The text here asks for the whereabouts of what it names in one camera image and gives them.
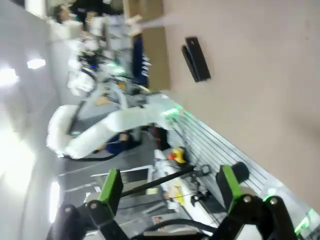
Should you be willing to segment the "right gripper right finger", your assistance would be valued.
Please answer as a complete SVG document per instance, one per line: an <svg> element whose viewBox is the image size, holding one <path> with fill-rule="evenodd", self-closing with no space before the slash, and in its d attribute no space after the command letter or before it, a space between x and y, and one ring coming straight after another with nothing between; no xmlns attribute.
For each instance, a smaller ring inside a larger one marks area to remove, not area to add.
<svg viewBox="0 0 320 240"><path fill-rule="evenodd" d="M261 240L296 240L297 234L279 196L266 200L244 193L232 166L222 165L216 174L227 215L212 235L213 240L236 240L245 226L253 226Z"/></svg>

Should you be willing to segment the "person's right hand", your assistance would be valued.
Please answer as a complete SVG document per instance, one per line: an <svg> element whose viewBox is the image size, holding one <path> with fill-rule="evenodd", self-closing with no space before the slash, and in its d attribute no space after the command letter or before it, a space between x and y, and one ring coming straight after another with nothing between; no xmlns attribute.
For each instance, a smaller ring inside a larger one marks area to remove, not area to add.
<svg viewBox="0 0 320 240"><path fill-rule="evenodd" d="M125 24L129 27L129 36L134 37L142 33L141 21L142 16L140 14L126 18Z"/></svg>

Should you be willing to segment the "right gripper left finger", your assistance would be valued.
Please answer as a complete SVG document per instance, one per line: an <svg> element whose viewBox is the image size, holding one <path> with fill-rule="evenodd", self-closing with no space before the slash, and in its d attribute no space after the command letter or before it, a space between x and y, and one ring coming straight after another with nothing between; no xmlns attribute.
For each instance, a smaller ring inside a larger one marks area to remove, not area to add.
<svg viewBox="0 0 320 240"><path fill-rule="evenodd" d="M120 170L111 169L98 199L79 207L63 204L58 208L46 238L83 240L88 232L98 231L105 240L127 240L128 236L115 221L123 187Z"/></svg>

